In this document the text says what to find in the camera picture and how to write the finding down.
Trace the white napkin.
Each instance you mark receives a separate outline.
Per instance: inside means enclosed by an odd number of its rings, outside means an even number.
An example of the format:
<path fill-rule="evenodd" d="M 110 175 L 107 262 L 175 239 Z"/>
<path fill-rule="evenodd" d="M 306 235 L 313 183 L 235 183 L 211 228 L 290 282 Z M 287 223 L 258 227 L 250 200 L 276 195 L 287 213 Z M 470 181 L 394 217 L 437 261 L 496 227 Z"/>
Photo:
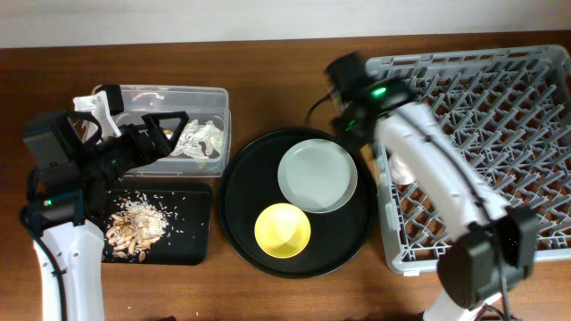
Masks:
<path fill-rule="evenodd" d="M 212 120 L 199 124 L 195 119 L 186 124 L 170 156 L 198 160 L 216 158 L 222 154 L 222 146 L 223 131 Z"/>

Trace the food scraps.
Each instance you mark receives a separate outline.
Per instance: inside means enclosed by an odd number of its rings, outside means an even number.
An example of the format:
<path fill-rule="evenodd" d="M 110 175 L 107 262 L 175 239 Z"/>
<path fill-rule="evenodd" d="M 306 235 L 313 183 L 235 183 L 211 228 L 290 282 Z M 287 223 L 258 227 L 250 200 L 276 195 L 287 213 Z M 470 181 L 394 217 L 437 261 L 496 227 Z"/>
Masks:
<path fill-rule="evenodd" d="M 160 245 L 170 248 L 174 237 L 184 233 L 176 226 L 185 221 L 177 212 L 178 206 L 169 207 L 158 192 L 123 190 L 111 198 L 111 206 L 103 225 L 103 256 L 111 261 L 146 263 Z"/>

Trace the pink plastic cup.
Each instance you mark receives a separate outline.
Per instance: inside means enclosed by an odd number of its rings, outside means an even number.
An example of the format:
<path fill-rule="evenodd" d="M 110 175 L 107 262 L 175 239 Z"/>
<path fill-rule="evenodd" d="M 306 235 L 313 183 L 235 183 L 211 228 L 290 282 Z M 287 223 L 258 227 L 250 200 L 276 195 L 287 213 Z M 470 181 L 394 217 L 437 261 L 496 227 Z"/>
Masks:
<path fill-rule="evenodd" d="M 411 169 L 396 154 L 391 155 L 388 165 L 392 181 L 395 184 L 410 185 L 416 181 Z"/>

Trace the grey round plate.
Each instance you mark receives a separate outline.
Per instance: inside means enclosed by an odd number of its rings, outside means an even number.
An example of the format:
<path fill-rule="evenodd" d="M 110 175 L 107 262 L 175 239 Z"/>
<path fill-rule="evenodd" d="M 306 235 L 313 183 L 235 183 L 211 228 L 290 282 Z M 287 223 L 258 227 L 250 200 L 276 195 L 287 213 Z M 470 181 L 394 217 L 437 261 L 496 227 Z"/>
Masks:
<path fill-rule="evenodd" d="M 355 161 L 341 145 L 317 138 L 289 148 L 277 169 L 285 198 L 315 214 L 342 208 L 353 196 L 358 177 Z"/>

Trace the yellow bowl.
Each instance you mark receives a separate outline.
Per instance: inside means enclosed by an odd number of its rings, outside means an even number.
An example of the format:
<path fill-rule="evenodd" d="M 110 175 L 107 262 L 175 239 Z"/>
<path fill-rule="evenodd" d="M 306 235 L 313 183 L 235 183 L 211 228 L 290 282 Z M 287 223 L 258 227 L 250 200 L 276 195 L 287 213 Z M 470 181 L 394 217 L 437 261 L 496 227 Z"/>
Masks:
<path fill-rule="evenodd" d="M 257 217 L 253 233 L 258 246 L 270 257 L 290 259 L 309 244 L 311 226 L 307 215 L 298 207 L 276 203 Z"/>

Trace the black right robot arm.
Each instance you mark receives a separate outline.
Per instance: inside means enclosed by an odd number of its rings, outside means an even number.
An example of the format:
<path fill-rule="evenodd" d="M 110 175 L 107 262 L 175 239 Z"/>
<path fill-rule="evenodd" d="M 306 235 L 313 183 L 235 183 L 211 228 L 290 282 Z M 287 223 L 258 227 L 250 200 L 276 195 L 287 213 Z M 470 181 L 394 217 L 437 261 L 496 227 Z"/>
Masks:
<path fill-rule="evenodd" d="M 425 320 L 510 320 L 508 293 L 531 276 L 539 229 L 535 212 L 514 207 L 454 148 L 429 107 L 401 78 L 377 80 L 358 53 L 325 72 L 343 106 L 331 126 L 343 144 L 383 144 L 411 171 L 443 218 L 452 246 L 438 259 L 442 291 Z"/>

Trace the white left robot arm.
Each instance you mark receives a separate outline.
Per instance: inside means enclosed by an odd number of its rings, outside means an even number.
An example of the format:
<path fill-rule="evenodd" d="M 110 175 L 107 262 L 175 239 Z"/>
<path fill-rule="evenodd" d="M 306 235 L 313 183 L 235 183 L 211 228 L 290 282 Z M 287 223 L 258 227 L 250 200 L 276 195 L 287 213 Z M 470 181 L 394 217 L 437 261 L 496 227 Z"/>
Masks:
<path fill-rule="evenodd" d="M 118 85 L 101 85 L 74 103 L 73 111 L 47 111 L 22 128 L 36 167 L 19 219 L 40 264 L 45 320 L 104 318 L 99 224 L 107 190 L 131 169 L 171 154 L 189 121 L 185 111 L 169 111 L 116 125 L 125 110 Z"/>

